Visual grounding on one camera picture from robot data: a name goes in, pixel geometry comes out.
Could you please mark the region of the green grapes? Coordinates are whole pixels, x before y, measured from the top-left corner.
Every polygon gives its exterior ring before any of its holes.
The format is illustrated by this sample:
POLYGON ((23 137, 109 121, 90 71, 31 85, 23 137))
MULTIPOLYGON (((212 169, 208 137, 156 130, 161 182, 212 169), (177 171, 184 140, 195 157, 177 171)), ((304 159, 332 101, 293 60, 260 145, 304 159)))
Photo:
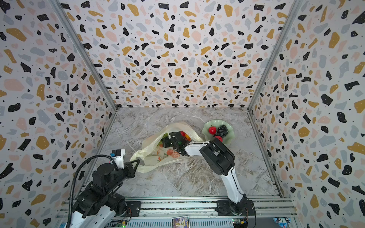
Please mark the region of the green grapes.
POLYGON ((161 138, 161 140, 160 140, 160 142, 159 142, 159 144, 163 147, 163 144, 164 144, 164 142, 165 142, 165 139, 166 138, 168 138, 169 137, 169 134, 168 133, 166 133, 166 134, 164 134, 163 136, 162 136, 162 138, 161 138))

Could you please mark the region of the orange red mango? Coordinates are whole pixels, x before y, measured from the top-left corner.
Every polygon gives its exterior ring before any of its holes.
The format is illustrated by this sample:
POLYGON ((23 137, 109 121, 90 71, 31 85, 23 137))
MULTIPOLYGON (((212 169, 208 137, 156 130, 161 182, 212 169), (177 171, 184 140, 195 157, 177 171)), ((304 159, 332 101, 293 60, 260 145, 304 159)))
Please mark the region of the orange red mango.
POLYGON ((191 138, 190 138, 190 136, 188 135, 188 134, 186 134, 185 132, 183 132, 183 131, 181 131, 180 132, 181 133, 181 135, 187 140, 187 141, 191 141, 191 138))

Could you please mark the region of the cream plastic bag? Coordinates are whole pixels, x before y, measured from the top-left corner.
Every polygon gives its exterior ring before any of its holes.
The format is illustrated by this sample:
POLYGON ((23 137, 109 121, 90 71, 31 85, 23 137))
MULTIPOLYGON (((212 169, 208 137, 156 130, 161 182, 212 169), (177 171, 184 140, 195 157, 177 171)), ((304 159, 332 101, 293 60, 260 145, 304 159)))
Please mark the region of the cream plastic bag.
POLYGON ((186 122, 175 122, 167 125, 160 132, 148 137, 142 142, 142 149, 135 152, 130 161, 140 159, 144 164, 139 165, 137 171, 148 173, 160 166, 177 162, 185 158, 172 147, 163 148, 161 139, 168 133, 186 133, 193 142, 202 143, 203 139, 198 136, 196 131, 186 122))

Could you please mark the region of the red apple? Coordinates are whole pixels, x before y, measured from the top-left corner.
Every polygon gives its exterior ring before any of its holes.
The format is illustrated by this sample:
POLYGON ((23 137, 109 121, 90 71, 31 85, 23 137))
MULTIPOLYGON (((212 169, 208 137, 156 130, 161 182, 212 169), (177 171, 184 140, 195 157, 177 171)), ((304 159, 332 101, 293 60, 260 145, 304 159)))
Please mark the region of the red apple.
POLYGON ((223 142, 223 138, 221 136, 215 136, 220 142, 223 142))
POLYGON ((208 129, 208 132, 209 134, 211 135, 216 135, 217 133, 217 128, 215 126, 211 126, 209 129, 208 129))

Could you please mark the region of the dark purple grapes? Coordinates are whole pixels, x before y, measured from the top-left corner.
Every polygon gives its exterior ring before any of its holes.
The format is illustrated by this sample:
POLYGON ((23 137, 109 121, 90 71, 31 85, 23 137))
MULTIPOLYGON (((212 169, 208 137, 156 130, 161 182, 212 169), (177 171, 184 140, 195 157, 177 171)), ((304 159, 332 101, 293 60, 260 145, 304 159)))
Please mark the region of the dark purple grapes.
POLYGON ((229 133, 229 129, 226 125, 222 124, 217 128, 216 136, 221 136, 222 138, 226 137, 229 133))

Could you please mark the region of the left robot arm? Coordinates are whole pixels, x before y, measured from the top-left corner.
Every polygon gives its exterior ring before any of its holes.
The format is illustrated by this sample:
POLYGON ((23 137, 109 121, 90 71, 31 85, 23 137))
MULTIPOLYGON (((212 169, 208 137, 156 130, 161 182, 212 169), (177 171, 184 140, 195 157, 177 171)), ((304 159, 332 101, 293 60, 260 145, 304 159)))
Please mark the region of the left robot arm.
POLYGON ((138 217, 141 202, 126 202, 117 190, 126 179, 135 177, 139 163, 139 159, 126 162, 118 169, 112 163, 99 166, 84 191, 70 200, 66 227, 105 228, 113 220, 125 227, 131 218, 138 217))

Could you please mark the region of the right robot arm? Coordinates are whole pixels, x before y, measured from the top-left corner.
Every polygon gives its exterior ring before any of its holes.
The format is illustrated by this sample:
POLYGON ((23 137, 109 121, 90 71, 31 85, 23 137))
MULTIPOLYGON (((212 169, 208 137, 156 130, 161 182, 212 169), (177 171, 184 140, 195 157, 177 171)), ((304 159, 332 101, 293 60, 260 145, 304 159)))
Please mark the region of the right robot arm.
POLYGON ((219 216, 256 215, 253 201, 241 189, 235 172, 234 154, 218 139, 206 142, 188 140, 187 134, 173 132, 161 139, 163 148, 172 148, 182 156, 202 156, 211 170, 219 175, 227 191, 227 200, 217 201, 219 216))

